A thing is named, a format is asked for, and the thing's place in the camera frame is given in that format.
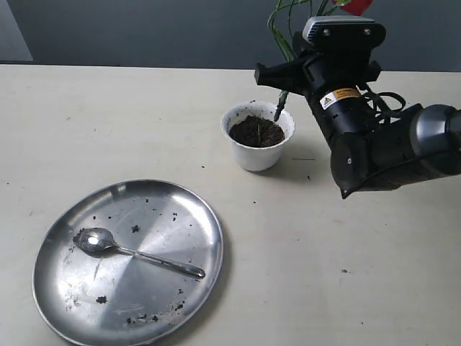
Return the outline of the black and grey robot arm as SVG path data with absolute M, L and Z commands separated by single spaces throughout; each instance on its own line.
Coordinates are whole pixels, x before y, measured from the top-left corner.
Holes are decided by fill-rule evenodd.
M 255 69 L 257 84 L 306 99 L 343 198 L 460 173 L 458 109 L 401 100 L 393 110 L 370 89 L 381 71 L 370 55 L 384 38 L 381 26 L 323 26 L 313 36 L 295 34 L 293 61 Z

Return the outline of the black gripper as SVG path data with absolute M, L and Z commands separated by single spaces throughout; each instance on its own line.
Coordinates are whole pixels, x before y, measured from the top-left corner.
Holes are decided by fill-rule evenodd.
M 319 31 L 307 37 L 296 32 L 296 58 L 273 67 L 257 64 L 255 80 L 303 96 L 332 144 L 343 133 L 368 133 L 375 124 L 360 92 L 380 74 L 380 67 L 370 62 L 380 43 L 376 31 Z

